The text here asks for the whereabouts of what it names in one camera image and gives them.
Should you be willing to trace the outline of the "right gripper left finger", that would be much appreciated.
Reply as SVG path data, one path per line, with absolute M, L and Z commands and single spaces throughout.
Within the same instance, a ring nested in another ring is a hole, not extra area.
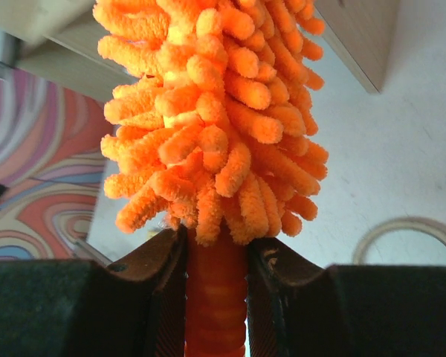
M 187 232 L 118 261 L 0 260 L 0 356 L 182 356 Z

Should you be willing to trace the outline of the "clear tape roll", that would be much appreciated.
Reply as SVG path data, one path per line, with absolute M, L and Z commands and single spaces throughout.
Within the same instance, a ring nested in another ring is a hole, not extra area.
M 413 232 L 417 237 L 425 235 L 446 248 L 446 224 L 423 216 L 396 217 L 370 228 L 360 238 L 352 252 L 352 263 L 366 265 L 370 248 L 383 236 L 398 232 Z

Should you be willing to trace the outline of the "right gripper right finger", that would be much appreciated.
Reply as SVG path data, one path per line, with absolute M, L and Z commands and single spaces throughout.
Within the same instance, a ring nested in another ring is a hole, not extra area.
M 252 356 L 446 356 L 446 266 L 321 268 L 248 246 Z

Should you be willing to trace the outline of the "orange chenille duster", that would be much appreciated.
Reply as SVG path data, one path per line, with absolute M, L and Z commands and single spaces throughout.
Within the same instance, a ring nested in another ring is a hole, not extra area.
M 189 234 L 187 356 L 243 356 L 245 246 L 298 235 L 317 215 L 327 151 L 311 93 L 323 79 L 305 61 L 325 25 L 312 1 L 97 1 L 101 57 L 137 82 L 104 107 L 117 127 L 101 141 L 118 173 L 104 183 L 127 199 L 125 233 L 160 212 Z

